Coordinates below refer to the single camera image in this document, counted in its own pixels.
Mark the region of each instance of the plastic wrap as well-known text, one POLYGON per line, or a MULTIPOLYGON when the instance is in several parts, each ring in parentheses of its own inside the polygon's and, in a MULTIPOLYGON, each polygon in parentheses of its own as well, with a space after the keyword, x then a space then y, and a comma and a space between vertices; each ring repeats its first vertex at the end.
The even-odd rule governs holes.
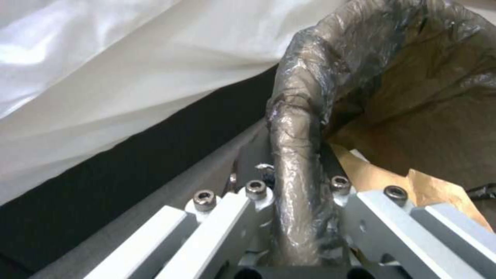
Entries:
MULTIPOLYGON (((375 163, 378 157, 397 158, 396 154, 403 154, 402 146, 394 145, 397 149, 381 152, 381 140, 390 142, 381 138, 384 134, 376 129, 377 124, 425 110, 426 104, 433 104, 431 109, 439 111, 450 109, 447 100, 465 104, 487 101, 492 105, 482 106, 492 117, 478 118, 471 127, 466 121, 455 128, 445 123, 450 119, 415 120, 424 127, 438 121, 440 125, 436 127, 448 127, 444 131, 455 129, 451 137, 463 129, 484 126, 480 131, 486 131, 492 127, 492 132, 487 132, 493 136, 484 137, 492 141, 485 144, 496 146, 494 125, 488 122, 496 118, 492 101, 496 84, 495 36, 495 27, 482 17, 442 0, 353 0, 315 27, 294 36, 279 66, 267 106, 276 171, 277 249, 285 262, 318 264, 322 258, 322 234, 313 226, 324 221, 320 205, 326 202, 319 196, 322 178, 317 153, 321 124, 329 124, 327 131, 337 142, 365 151, 365 156, 375 163), (361 137, 363 131, 376 137, 361 137)), ((389 127, 422 142, 424 135, 411 133, 408 126, 389 127)), ((425 151, 425 160, 436 160, 432 152, 425 151)), ((477 166, 481 162, 471 159, 464 161, 465 165, 477 166)))
POLYGON ((265 71, 343 1, 3 1, 0 205, 265 71))

